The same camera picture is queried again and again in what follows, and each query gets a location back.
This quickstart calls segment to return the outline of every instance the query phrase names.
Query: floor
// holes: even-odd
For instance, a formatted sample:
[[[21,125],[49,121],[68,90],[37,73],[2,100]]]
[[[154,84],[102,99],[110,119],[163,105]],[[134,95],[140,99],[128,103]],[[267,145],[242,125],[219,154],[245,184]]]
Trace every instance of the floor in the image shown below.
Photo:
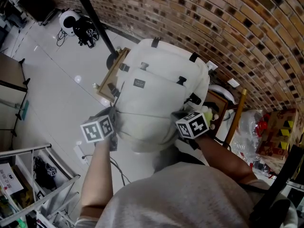
[[[51,143],[53,151],[75,173],[81,175],[74,185],[74,191],[81,191],[88,165],[82,164],[73,148],[80,144],[85,154],[91,154],[93,144],[85,143],[80,124],[109,105],[109,102],[96,94],[93,83],[100,84],[107,73],[106,59],[109,51],[100,39],[96,46],[89,49],[80,46],[77,37],[67,37],[61,47],[56,45],[56,35],[60,31],[58,17],[49,24],[39,26],[30,21],[18,33],[13,27],[0,51],[21,60],[25,58],[24,74],[30,78],[28,85],[29,108],[24,121],[17,125],[17,138],[13,147],[27,148]],[[107,34],[114,47],[132,48],[134,42],[111,31]],[[183,152],[202,158],[178,141]],[[118,162],[124,174],[135,181],[153,174],[153,159],[158,153],[134,153],[129,146],[118,142],[118,151],[111,156]],[[113,188],[117,192],[122,186],[120,173],[112,168]],[[68,213],[76,220],[80,211],[79,199],[71,203]]]

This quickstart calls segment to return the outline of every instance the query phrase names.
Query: white backpack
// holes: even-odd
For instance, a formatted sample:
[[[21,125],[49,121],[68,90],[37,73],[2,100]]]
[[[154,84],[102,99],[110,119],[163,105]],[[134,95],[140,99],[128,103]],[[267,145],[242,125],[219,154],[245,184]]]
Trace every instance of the white backpack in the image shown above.
[[[116,131],[135,152],[163,150],[178,134],[172,112],[201,110],[209,75],[197,54],[157,39],[144,39],[127,55],[117,73]]]

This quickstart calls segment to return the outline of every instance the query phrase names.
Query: red object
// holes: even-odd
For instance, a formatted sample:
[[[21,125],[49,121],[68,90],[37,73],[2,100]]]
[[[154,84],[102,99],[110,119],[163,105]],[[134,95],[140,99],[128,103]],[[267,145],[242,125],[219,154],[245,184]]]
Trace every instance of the red object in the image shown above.
[[[268,127],[268,120],[270,118],[270,115],[269,114],[265,114],[261,120],[257,123],[257,126],[256,126],[256,133],[259,137],[262,137],[262,133],[265,129],[267,129]]]

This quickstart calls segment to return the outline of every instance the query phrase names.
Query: person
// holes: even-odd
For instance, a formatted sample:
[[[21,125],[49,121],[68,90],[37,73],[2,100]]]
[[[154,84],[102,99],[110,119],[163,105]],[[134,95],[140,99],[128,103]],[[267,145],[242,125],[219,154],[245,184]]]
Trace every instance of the person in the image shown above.
[[[269,186],[213,139],[204,135],[196,142],[209,166],[183,157],[149,178],[126,185],[114,196],[109,141],[99,142],[83,184],[76,228],[252,227],[249,215],[262,194],[240,185],[265,190]],[[297,227],[293,205],[283,225]]]

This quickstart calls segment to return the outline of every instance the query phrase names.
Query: wall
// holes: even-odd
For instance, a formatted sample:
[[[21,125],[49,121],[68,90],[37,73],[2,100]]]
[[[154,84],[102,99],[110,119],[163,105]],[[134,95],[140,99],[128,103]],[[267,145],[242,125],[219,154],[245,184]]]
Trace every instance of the wall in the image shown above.
[[[78,0],[54,0],[79,8]],[[91,0],[101,20],[164,41],[216,63],[214,82],[246,106],[304,113],[304,0]]]

